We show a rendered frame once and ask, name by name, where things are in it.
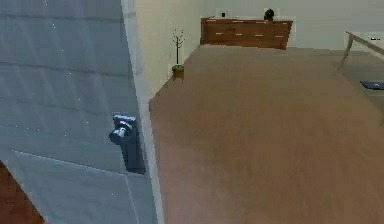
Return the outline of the pale wooden table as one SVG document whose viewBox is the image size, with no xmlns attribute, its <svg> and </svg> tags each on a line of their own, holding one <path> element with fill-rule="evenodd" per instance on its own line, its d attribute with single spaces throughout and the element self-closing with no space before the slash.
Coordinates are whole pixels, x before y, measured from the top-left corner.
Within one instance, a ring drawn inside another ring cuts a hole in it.
<svg viewBox="0 0 384 224">
<path fill-rule="evenodd" d="M 334 76 L 350 84 L 356 94 L 380 114 L 384 126 L 384 90 L 370 90 L 361 81 L 384 82 L 384 32 L 347 31 L 347 44 Z"/>
</svg>

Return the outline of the grey room door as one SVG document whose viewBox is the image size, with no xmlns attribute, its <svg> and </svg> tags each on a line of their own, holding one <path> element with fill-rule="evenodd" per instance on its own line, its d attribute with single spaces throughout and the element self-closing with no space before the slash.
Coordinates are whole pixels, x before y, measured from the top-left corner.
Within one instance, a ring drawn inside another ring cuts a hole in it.
<svg viewBox="0 0 384 224">
<path fill-rule="evenodd" d="M 165 224 L 137 0 L 0 0 L 0 160 L 44 224 Z M 145 174 L 113 116 L 136 118 Z"/>
</svg>

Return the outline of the dark flat laptop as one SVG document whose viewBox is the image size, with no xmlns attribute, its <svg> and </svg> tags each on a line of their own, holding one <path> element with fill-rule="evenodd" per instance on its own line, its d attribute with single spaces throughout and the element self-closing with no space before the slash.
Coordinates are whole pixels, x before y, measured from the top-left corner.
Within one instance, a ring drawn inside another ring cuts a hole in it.
<svg viewBox="0 0 384 224">
<path fill-rule="evenodd" d="M 379 81 L 361 81 L 361 85 L 370 90 L 384 90 L 384 82 Z"/>
</svg>

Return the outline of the brown wooden chest of drawers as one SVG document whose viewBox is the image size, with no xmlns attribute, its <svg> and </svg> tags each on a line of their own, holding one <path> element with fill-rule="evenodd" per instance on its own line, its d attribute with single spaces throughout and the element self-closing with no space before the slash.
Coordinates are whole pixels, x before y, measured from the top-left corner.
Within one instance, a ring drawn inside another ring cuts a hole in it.
<svg viewBox="0 0 384 224">
<path fill-rule="evenodd" d="M 292 20 L 202 18 L 201 45 L 287 48 Z"/>
</svg>

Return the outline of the bare twig house plant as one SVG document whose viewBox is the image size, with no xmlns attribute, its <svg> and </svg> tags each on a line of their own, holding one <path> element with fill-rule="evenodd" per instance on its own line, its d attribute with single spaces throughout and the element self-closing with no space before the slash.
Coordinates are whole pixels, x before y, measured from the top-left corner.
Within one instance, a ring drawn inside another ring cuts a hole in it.
<svg viewBox="0 0 384 224">
<path fill-rule="evenodd" d="M 176 30 L 174 30 L 173 43 L 176 46 L 176 64 L 172 66 L 172 81 L 175 81 L 177 78 L 184 80 L 184 65 L 179 63 L 179 51 L 184 41 L 184 31 L 177 34 Z"/>
</svg>

